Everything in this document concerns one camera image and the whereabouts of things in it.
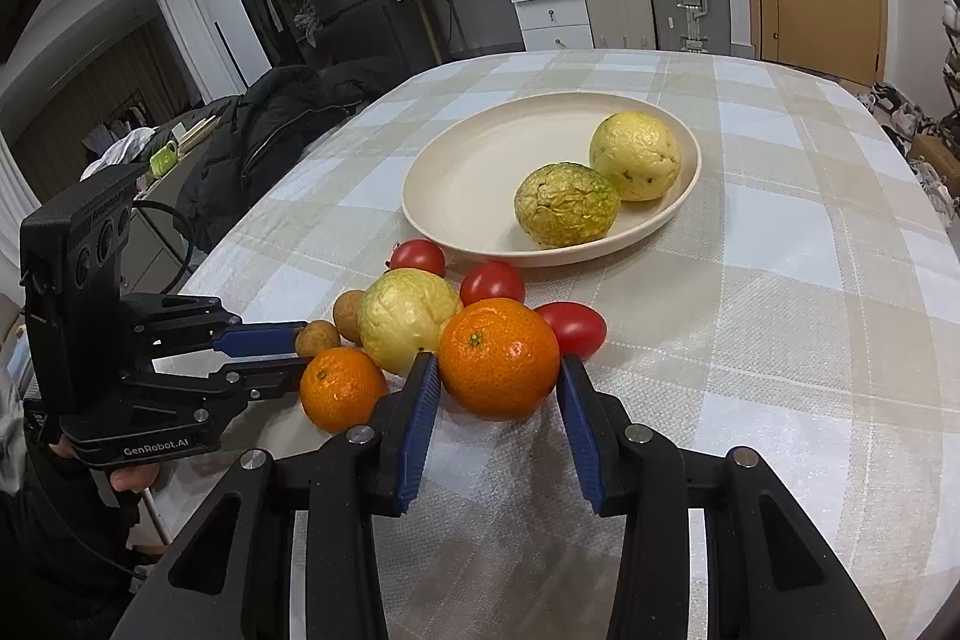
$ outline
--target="tomato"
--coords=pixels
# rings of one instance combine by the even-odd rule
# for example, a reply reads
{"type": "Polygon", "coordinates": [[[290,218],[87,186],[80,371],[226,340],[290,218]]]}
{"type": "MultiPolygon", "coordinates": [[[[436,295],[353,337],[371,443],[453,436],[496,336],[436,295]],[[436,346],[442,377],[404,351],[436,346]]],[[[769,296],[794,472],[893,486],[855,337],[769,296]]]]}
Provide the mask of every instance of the tomato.
{"type": "Polygon", "coordinates": [[[585,304],[552,302],[534,311],[557,335],[561,356],[576,353],[581,359],[587,360],[607,338],[607,321],[585,304]]]}
{"type": "Polygon", "coordinates": [[[425,272],[443,277],[446,274],[446,258],[443,250],[429,239],[409,239],[394,248],[394,253],[387,261],[391,269],[422,269],[425,272]]]}
{"type": "Polygon", "coordinates": [[[490,261],[477,266],[460,285],[464,307],[481,299],[513,299],[523,304],[523,278],[509,263],[490,261]]]}

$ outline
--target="brown curtain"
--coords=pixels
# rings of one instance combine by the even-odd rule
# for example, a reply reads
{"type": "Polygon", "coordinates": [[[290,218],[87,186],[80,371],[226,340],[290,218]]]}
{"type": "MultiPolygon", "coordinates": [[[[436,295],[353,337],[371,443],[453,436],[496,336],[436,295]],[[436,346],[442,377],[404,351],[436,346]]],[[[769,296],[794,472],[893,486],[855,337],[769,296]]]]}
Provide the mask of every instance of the brown curtain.
{"type": "Polygon", "coordinates": [[[83,138],[134,91],[143,95],[156,124],[176,116],[189,100],[162,25],[154,18],[99,55],[13,143],[13,158],[41,202],[80,179],[88,165],[83,138]]]}

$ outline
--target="green mug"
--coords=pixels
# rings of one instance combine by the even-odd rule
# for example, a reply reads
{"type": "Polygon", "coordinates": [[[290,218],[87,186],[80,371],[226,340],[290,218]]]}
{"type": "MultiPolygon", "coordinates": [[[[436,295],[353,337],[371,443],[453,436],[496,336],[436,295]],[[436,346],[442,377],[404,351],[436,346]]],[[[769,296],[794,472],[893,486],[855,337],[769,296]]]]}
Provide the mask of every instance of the green mug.
{"type": "Polygon", "coordinates": [[[178,160],[176,157],[176,142],[170,140],[150,156],[150,171],[157,179],[160,179],[176,166],[176,160],[178,160]]]}

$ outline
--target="orange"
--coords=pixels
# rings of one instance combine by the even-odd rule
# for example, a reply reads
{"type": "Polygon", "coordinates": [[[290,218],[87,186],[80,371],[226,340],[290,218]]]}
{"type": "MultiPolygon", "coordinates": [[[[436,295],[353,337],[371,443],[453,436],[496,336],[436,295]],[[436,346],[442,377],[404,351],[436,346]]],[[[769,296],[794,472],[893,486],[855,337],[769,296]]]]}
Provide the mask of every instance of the orange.
{"type": "Polygon", "coordinates": [[[450,319],[437,350],[446,390],[483,418],[525,418],[553,389],[560,347],[533,310],[483,299],[450,319]]]}
{"type": "Polygon", "coordinates": [[[367,423],[376,400],[387,393],[383,372],[356,348],[330,348],[306,365],[301,405],[318,429],[330,434],[367,423]]]}

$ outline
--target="beige plate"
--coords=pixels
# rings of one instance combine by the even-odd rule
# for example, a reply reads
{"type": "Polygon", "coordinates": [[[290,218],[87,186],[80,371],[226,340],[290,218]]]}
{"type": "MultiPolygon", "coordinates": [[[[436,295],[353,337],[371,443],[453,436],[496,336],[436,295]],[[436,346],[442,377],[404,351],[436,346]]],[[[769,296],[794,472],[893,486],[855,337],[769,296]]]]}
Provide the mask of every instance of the beige plate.
{"type": "Polygon", "coordinates": [[[700,176],[700,145],[675,116],[645,101],[596,92],[519,98],[458,122],[421,150],[403,180],[403,213],[424,237],[476,261],[561,266],[599,258],[643,239],[680,209],[700,176]],[[534,169],[589,165],[603,119],[640,110],[660,118],[680,145],[680,176],[661,199],[623,202],[603,239],[538,249],[514,215],[514,194],[534,169]]]}

